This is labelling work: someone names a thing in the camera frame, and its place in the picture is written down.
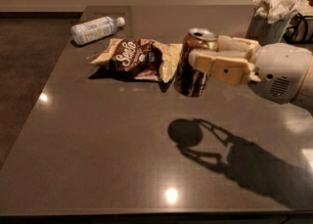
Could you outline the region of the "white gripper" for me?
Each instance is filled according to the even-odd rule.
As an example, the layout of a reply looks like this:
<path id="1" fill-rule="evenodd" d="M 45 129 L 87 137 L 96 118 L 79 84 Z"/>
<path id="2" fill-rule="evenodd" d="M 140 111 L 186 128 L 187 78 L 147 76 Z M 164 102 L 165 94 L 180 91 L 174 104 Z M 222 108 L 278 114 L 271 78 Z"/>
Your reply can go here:
<path id="1" fill-rule="evenodd" d="M 259 97 L 280 105 L 312 104 L 311 51 L 285 43 L 260 47 L 255 40 L 226 35 L 218 43 L 221 56 L 193 50 L 189 65 L 233 86 L 248 84 Z"/>

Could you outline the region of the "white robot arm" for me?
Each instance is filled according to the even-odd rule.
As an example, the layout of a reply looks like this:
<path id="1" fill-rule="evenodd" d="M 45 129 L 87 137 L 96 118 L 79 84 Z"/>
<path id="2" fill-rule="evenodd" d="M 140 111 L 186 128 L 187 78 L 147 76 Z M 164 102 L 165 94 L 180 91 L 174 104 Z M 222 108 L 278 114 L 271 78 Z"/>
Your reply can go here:
<path id="1" fill-rule="evenodd" d="M 227 84 L 245 84 L 257 96 L 277 104 L 313 109 L 313 55 L 286 43 L 220 36 L 219 50 L 193 50 L 188 61 L 197 71 Z"/>

